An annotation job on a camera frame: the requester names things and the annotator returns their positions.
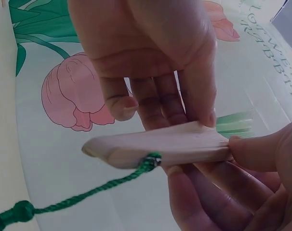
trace metal grommet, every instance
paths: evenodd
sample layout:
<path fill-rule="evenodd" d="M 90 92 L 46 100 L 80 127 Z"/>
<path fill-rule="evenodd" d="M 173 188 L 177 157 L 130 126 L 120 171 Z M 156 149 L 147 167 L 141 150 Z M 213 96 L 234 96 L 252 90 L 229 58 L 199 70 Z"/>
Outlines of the metal grommet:
<path fill-rule="evenodd" d="M 146 156 L 144 160 L 152 160 L 154 162 L 154 166 L 158 167 L 161 165 L 162 159 L 158 157 L 153 157 L 153 156 Z"/>

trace green stem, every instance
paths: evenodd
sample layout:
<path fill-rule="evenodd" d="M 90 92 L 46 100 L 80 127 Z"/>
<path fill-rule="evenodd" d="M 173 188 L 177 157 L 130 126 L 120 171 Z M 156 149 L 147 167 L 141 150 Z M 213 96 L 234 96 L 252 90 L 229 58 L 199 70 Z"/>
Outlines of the green stem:
<path fill-rule="evenodd" d="M 57 52 L 59 55 L 61 55 L 64 59 L 69 58 L 70 55 L 65 52 L 63 49 L 61 49 L 60 47 L 57 47 L 53 44 L 50 44 L 44 40 L 41 40 L 35 36 L 31 36 L 31 35 L 21 35 L 21 34 L 15 34 L 15 38 L 16 39 L 25 39 L 34 43 L 37 43 L 39 45 L 45 46 L 47 48 L 52 49 L 53 51 Z"/>

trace floral pattern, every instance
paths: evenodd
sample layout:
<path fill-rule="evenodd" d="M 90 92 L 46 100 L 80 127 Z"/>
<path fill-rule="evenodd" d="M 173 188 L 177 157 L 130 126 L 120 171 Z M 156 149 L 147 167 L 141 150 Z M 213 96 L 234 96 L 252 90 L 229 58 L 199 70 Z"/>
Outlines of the floral pattern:
<path fill-rule="evenodd" d="M 54 123 L 74 131 L 90 131 L 93 124 L 113 124 L 104 104 L 99 77 L 85 53 L 54 67 L 42 86 L 42 104 Z"/>
<path fill-rule="evenodd" d="M 224 15 L 223 7 L 212 1 L 204 1 L 204 6 L 210 17 L 218 40 L 236 42 L 239 41 L 239 34 L 233 28 L 233 24 Z"/>

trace wooden piece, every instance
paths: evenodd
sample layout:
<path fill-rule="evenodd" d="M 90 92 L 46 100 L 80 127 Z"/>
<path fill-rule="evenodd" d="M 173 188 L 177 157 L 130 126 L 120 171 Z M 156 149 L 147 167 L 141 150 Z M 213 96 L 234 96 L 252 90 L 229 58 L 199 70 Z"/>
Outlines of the wooden piece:
<path fill-rule="evenodd" d="M 150 152 L 161 166 L 231 160 L 228 139 L 198 122 L 152 131 L 92 138 L 82 151 L 116 168 L 136 168 Z"/>

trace fingernail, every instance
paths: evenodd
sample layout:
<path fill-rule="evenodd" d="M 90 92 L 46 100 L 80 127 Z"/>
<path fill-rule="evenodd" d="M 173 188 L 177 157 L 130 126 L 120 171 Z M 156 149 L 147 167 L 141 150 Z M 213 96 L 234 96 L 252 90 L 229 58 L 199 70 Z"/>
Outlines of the fingernail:
<path fill-rule="evenodd" d="M 137 106 L 135 106 L 135 107 L 125 107 L 123 109 L 124 116 L 125 117 L 132 117 L 135 114 L 137 108 L 138 108 Z"/>
<path fill-rule="evenodd" d="M 85 148 L 84 146 L 82 147 L 82 152 L 88 156 L 94 157 L 87 148 Z"/>
<path fill-rule="evenodd" d="M 175 174 L 175 173 L 183 173 L 182 168 L 179 167 L 179 166 L 173 166 L 173 167 L 170 167 L 170 168 L 167 170 L 167 175 L 168 175 L 168 176 L 171 176 L 172 174 Z"/>
<path fill-rule="evenodd" d="M 136 108 L 138 107 L 138 101 L 135 98 L 130 97 L 129 99 L 125 100 L 123 106 L 125 109 Z"/>
<path fill-rule="evenodd" d="M 209 121 L 210 121 L 211 127 L 214 128 L 217 122 L 215 109 L 212 110 L 212 113 L 210 114 L 210 117 L 209 117 Z"/>

